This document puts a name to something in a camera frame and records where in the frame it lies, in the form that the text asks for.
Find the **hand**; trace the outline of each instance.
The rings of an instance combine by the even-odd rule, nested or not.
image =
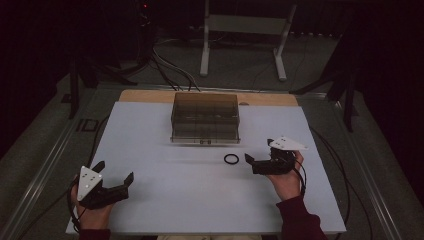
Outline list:
[[[303,163],[303,156],[299,151],[294,151],[297,162],[295,168],[299,171],[300,165]],[[277,195],[281,201],[300,196],[300,179],[299,176],[292,170],[281,175],[267,175],[274,185]]]
[[[72,187],[72,202],[77,208],[77,214],[80,216],[81,229],[107,229],[109,225],[109,215],[113,204],[100,209],[86,209],[79,205],[77,200],[78,185]]]

